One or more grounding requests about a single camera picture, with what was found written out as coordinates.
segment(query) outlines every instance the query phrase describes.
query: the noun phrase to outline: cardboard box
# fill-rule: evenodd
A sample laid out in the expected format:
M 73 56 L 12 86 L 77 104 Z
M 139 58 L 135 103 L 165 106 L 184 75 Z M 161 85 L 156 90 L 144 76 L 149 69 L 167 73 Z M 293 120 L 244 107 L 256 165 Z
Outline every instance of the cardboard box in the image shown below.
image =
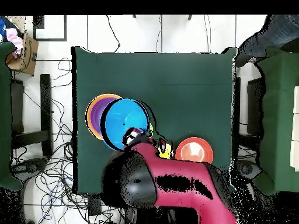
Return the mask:
M 18 58 L 11 58 L 11 60 L 8 61 L 7 66 L 13 71 L 34 75 L 39 42 L 28 36 L 28 33 L 25 30 L 25 16 L 6 16 L 6 18 L 17 25 L 20 32 L 24 34 L 21 56 Z

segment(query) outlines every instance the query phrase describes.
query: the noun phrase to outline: orange bowl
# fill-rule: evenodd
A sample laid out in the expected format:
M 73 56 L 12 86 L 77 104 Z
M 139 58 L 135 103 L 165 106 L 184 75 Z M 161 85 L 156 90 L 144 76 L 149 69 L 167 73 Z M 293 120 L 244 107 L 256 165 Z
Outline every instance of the orange bowl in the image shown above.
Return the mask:
M 175 159 L 212 163 L 213 150 L 206 140 L 191 137 L 179 144 Z

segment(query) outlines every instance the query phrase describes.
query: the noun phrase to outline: yellow object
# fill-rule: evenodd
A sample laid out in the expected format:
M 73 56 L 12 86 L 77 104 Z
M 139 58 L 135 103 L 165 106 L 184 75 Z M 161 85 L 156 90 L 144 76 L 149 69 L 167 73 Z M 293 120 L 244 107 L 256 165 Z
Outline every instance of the yellow object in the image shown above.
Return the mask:
M 173 152 L 172 152 L 172 147 L 170 144 L 166 143 L 166 147 L 165 147 L 165 152 L 162 153 L 161 149 L 158 148 L 159 152 L 160 152 L 160 157 L 161 158 L 166 158 L 166 159 L 170 159 L 171 156 L 173 156 Z
M 150 128 L 149 133 L 151 134 L 150 137 L 152 137 L 154 134 L 154 128 L 153 128 L 152 124 L 150 124 L 149 128 Z

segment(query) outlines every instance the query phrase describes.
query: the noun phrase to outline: purple bowl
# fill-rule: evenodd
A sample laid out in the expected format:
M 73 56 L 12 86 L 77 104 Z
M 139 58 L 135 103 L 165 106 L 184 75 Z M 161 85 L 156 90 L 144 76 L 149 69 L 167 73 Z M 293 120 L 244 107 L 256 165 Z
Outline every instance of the purple bowl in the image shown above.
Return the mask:
M 117 100 L 117 99 L 110 97 L 110 98 L 105 98 L 105 99 L 99 100 L 91 109 L 91 124 L 99 134 L 101 134 L 100 133 L 100 118 L 102 116 L 102 113 L 103 113 L 104 109 L 106 108 L 106 106 L 114 100 Z

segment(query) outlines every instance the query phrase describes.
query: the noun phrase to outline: cable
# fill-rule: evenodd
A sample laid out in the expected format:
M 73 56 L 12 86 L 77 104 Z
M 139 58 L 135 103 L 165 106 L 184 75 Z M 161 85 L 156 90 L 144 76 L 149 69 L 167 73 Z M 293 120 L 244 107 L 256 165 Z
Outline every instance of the cable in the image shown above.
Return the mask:
M 210 23 L 210 18 L 208 15 L 207 15 L 207 17 L 208 17 L 208 26 L 210 27 L 210 53 L 212 53 L 212 51 L 211 51 L 211 35 L 212 35 L 211 23 Z
M 67 71 L 67 73 L 51 80 L 57 80 L 58 78 L 61 78 L 67 74 L 69 74 L 70 66 L 69 69 L 61 69 L 60 68 L 60 63 L 67 58 L 63 58 L 59 63 L 58 63 L 58 69 L 62 71 Z M 59 87 L 59 86 L 67 86 L 69 84 L 65 85 L 57 85 L 51 87 Z M 40 107 L 27 93 L 25 95 L 31 99 L 39 108 L 41 108 L 44 112 L 46 112 L 42 107 Z M 49 158 L 48 163 L 46 164 L 46 169 L 44 171 L 41 171 L 39 175 L 35 177 L 35 184 L 36 187 L 44 193 L 41 202 L 40 202 L 40 207 L 42 211 L 42 216 L 40 220 L 38 221 L 37 224 L 42 224 L 44 221 L 49 221 L 51 219 L 54 220 L 54 224 L 60 224 L 60 220 L 64 218 L 66 212 L 68 209 L 77 209 L 79 211 L 80 216 L 82 219 L 87 223 L 87 224 L 97 224 L 96 222 L 91 223 L 89 216 L 87 216 L 87 197 L 86 196 L 78 196 L 72 193 L 72 174 L 68 173 L 66 171 L 66 168 L 70 165 L 72 165 L 72 150 L 71 150 L 71 142 L 65 142 L 64 141 L 64 135 L 72 135 L 72 131 L 70 128 L 63 123 L 62 118 L 65 113 L 65 108 L 64 106 L 54 100 L 51 99 L 52 103 L 58 108 L 58 111 L 60 112 L 60 119 L 59 122 L 57 122 L 55 119 L 51 117 L 51 119 L 56 123 L 56 125 L 59 127 L 59 131 L 57 133 L 55 141 L 58 139 L 58 135 L 62 136 L 62 144 L 57 146 L 56 149 L 53 151 L 53 154 L 56 154 L 59 150 L 63 149 L 63 157 L 61 158 Z M 16 163 L 20 163 L 22 155 L 24 155 L 27 152 L 27 148 L 25 148 L 25 151 L 19 155 L 19 157 L 15 157 L 14 159 L 16 160 Z M 53 211 L 53 207 L 61 207 L 64 206 L 64 213 L 63 215 L 59 218 L 58 222 L 56 221 L 55 218 L 55 213 Z M 111 217 L 113 214 L 111 213 L 111 207 L 109 207 L 108 211 L 103 211 L 101 212 L 101 215 L 105 216 L 107 218 L 106 221 L 100 220 L 100 224 L 107 224 L 108 222 L 111 222 Z
M 162 15 L 160 15 L 160 17 L 159 17 L 159 23 L 160 23 L 160 25 L 162 25 L 162 23 L 161 23 L 161 21 L 160 21 L 161 16 L 162 16 Z M 159 40 L 159 36 L 160 36 L 161 31 L 162 31 L 162 26 L 161 26 L 161 30 L 160 30 L 159 33 L 158 33 L 158 38 L 157 38 L 157 42 L 156 42 L 156 52 L 157 52 L 157 49 L 158 49 L 158 40 Z
M 208 53 L 211 53 L 210 51 L 210 46 L 208 44 L 208 30 L 207 30 L 207 23 L 206 23 L 206 15 L 204 15 L 204 26 L 206 28 L 206 37 L 207 37 L 207 48 L 208 48 Z
M 60 69 L 60 68 L 59 68 L 59 64 L 60 64 L 64 59 L 66 59 L 66 60 L 68 61 L 69 69 Z M 59 79 L 59 78 L 61 78 L 61 77 L 63 77 L 63 76 L 68 75 L 69 72 L 71 71 L 71 61 L 70 61 L 68 58 L 63 58 L 62 60 L 59 61 L 57 68 L 58 68 L 60 71 L 67 71 L 67 73 L 66 73 L 66 74 L 63 74 L 63 75 L 61 75 L 61 76 L 59 76 L 59 77 L 57 77 L 57 78 L 55 78 L 55 79 L 50 78 L 51 80 L 57 80 L 57 79 Z
M 112 33 L 113 33 L 113 35 L 114 35 L 115 39 L 116 39 L 116 40 L 117 40 L 117 42 L 119 43 L 119 40 L 117 39 L 117 37 L 116 37 L 116 35 L 115 35 L 115 33 L 114 33 L 114 31 L 113 31 L 112 27 L 111 27 L 111 24 L 110 24 L 110 19 L 109 19 L 108 15 L 106 15 L 106 17 L 107 17 L 107 19 L 108 19 L 108 24 L 109 24 L 109 27 L 110 27 L 111 31 L 112 31 Z M 116 53 L 116 51 L 117 51 L 119 48 L 120 48 L 120 43 L 118 44 L 118 46 L 117 46 L 116 50 L 115 50 L 113 53 Z
M 237 47 L 237 15 L 235 15 L 235 47 Z

